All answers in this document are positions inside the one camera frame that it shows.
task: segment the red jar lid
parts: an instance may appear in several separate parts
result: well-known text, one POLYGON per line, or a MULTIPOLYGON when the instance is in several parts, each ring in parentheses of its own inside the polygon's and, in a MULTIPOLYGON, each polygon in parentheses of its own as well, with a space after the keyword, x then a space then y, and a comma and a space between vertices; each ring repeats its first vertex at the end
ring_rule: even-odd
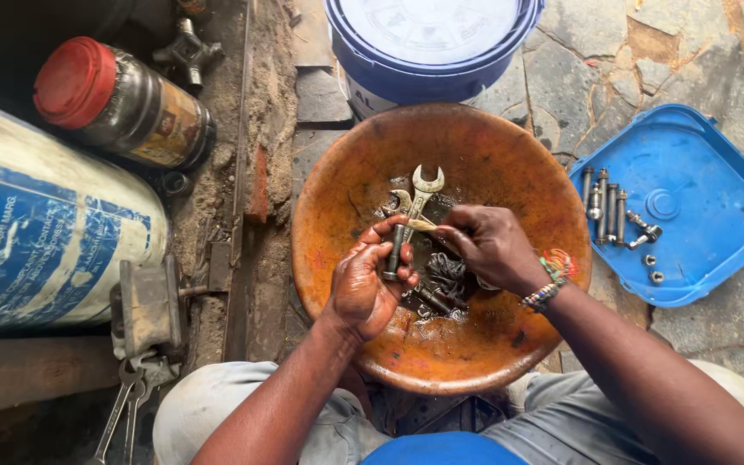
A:
POLYGON ((109 48, 90 37, 74 37, 39 70, 33 103, 47 122, 78 129, 102 111, 116 80, 117 63, 109 48))

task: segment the open-end wrench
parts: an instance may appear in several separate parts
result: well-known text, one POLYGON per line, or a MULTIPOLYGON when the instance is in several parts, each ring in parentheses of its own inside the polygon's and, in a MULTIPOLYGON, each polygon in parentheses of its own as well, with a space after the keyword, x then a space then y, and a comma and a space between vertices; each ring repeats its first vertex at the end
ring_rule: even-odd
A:
POLYGON ((125 463, 134 463, 134 435, 136 433, 136 411, 140 407, 140 399, 146 394, 145 380, 134 383, 128 395, 128 427, 125 430, 125 463))
MULTIPOLYGON (((398 206, 395 208, 390 208, 384 205, 381 207, 381 209, 384 211, 384 214, 386 216, 395 216, 397 214, 409 214, 409 208, 412 207, 412 196, 409 195, 409 193, 406 190, 403 189, 395 189, 390 190, 389 194, 394 195, 395 198, 398 199, 398 206)), ((423 222, 428 223, 430 226, 435 226, 435 224, 430 221, 427 217, 421 216, 418 217, 423 222)))
MULTIPOLYGON (((415 196, 412 197, 412 205, 409 207, 409 219, 419 219, 421 212, 424 207, 427 206, 427 202, 433 194, 441 189, 444 189, 444 171, 438 166, 438 176, 434 181, 425 181, 421 177, 421 166, 415 169, 412 174, 412 186, 415 188, 415 196)), ((407 228, 407 232, 404 235, 404 242, 409 242, 412 239, 412 229, 407 228)))
POLYGON ((113 436, 114 429, 117 428, 119 422, 119 415, 122 413, 122 408, 128 402, 128 395, 130 394, 130 388, 134 386, 134 383, 142 379, 142 375, 145 373, 142 370, 137 372, 130 372, 133 370, 130 367, 129 361, 123 360, 119 364, 119 381, 122 383, 119 388, 119 394, 117 400, 114 402, 114 407, 111 410, 111 416, 109 416, 108 424, 105 425, 105 429, 102 431, 102 438, 99 439, 99 445, 97 446, 97 452, 85 462, 85 465, 105 465, 105 452, 109 449, 109 442, 113 436))

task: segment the orange basin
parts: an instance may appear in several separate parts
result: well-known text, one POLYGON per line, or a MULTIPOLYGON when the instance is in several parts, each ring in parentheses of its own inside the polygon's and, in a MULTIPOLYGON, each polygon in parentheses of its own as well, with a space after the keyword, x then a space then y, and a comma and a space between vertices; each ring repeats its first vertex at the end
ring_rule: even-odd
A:
MULTIPOLYGON (((419 164, 428 180, 438 166, 446 178, 425 210, 430 220, 440 221, 445 206, 455 203, 511 208, 533 247, 570 253, 579 269, 573 281, 588 288, 591 249, 581 198, 553 156, 502 118, 457 103, 425 103, 361 122, 309 174, 292 226, 292 265, 311 317, 326 303, 341 255, 382 218, 390 189, 412 192, 419 164)), ((420 319, 399 307, 355 363, 380 381, 421 394, 471 394, 509 384, 561 341, 546 318, 520 301, 509 292, 478 290, 459 318, 420 319)))

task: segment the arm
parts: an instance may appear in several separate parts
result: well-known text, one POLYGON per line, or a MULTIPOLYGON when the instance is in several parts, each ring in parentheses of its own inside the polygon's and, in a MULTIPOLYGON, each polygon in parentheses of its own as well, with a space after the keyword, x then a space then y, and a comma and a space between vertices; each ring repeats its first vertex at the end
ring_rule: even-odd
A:
POLYGON ((390 217, 360 235, 335 267, 332 295, 304 341, 212 433, 192 465, 293 464, 357 349, 383 331, 401 294, 415 286, 412 248, 401 249, 401 281, 378 277, 378 261, 392 243, 381 243, 405 215, 390 217))
MULTIPOLYGON (((462 205, 444 223, 437 233, 491 284, 526 296, 551 282, 506 208, 462 205)), ((744 408, 696 366, 573 284, 544 315, 664 463, 744 464, 744 408)))

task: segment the hand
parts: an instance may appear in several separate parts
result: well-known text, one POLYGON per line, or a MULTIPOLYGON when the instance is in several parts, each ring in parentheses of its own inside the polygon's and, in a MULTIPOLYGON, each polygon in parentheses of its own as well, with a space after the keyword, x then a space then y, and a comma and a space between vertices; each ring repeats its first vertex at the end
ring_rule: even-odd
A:
POLYGON ((527 296, 552 282, 518 218, 507 208, 455 206, 436 235, 452 242, 467 268, 491 285, 527 296))
POLYGON ((360 343, 384 330, 401 295, 419 282, 419 273, 412 269, 412 246, 407 243, 401 247, 400 280, 383 280, 378 275, 378 263, 385 262, 392 250, 391 242, 381 241, 394 224, 407 221, 407 215, 396 215, 364 231, 332 272, 332 295, 321 318, 336 320, 341 330, 357 336, 360 343))

